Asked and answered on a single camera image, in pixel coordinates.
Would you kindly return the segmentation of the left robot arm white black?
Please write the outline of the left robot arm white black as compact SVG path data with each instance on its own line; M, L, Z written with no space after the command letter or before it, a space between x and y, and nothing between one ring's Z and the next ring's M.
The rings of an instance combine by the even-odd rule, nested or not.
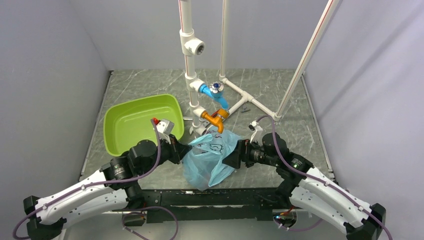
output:
M52 240L80 220L114 210L137 210L153 202L138 180L169 161L179 164L191 150L172 134L158 144L145 139L114 157L83 181L47 197L24 199L27 238Z

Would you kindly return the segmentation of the blue printed plastic bag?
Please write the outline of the blue printed plastic bag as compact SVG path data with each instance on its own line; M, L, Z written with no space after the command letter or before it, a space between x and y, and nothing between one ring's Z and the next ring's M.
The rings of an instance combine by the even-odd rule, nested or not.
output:
M207 190L220 184L235 170L223 163L236 148L241 137L232 131L218 132L212 126L206 134L192 140L191 150L183 157L183 176L193 188Z

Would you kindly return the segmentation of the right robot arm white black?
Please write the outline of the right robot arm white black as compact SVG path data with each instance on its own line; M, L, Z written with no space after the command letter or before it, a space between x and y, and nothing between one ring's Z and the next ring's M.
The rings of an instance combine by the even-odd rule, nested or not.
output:
M333 225L348 240L376 240L381 236L386 209L353 196L326 177L312 162L289 150L280 136L267 133L262 144L238 140L225 165L239 169L254 164L275 167L282 182L275 189L276 205L307 210Z

